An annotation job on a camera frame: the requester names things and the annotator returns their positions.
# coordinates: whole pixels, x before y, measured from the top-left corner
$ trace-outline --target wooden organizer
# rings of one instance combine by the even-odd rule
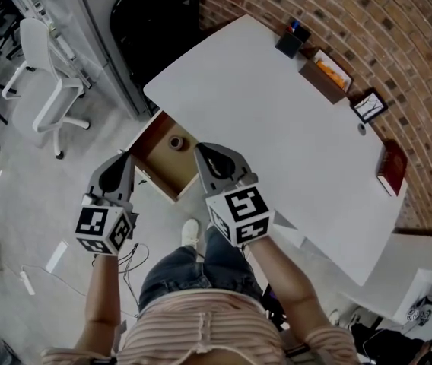
[[[169,137],[184,138],[180,151],[169,147]],[[177,202],[198,179],[194,147],[197,141],[164,111],[158,111],[129,145],[135,170],[171,202]]]

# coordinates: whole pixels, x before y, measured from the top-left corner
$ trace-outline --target black container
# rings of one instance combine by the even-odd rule
[[[310,32],[301,26],[298,26],[293,33],[287,29],[275,47],[292,59],[309,37]]]

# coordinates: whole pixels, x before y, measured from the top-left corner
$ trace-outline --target denim shorts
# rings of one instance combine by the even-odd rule
[[[197,252],[182,246],[158,262],[141,287],[141,312],[157,298],[188,289],[224,289],[260,301],[262,289],[252,268],[238,248],[233,247],[216,227],[206,230],[206,256],[196,262]]]

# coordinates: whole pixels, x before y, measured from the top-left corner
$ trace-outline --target white sneaker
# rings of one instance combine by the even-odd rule
[[[189,219],[183,225],[183,246],[192,246],[197,249],[199,235],[199,222],[196,219]]]

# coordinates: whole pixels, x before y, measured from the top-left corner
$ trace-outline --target orange item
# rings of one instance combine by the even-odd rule
[[[335,71],[333,71],[329,66],[324,65],[324,62],[322,62],[321,60],[319,60],[317,62],[317,65],[322,69],[322,71],[324,71],[329,78],[331,78],[342,90],[345,89],[346,87],[346,82],[343,79],[343,77],[341,77],[340,75],[338,75],[338,73],[336,73]]]

